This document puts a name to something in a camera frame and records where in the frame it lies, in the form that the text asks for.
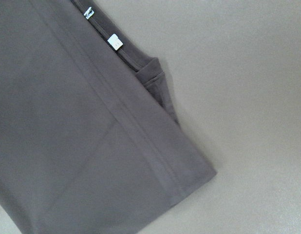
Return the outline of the dark brown t-shirt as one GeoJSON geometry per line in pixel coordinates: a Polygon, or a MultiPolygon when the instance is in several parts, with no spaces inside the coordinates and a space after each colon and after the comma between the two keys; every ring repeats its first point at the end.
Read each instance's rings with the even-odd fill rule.
{"type": "Polygon", "coordinates": [[[23,234],[135,234],[215,175],[94,1],[0,0],[0,205],[23,234]]]}

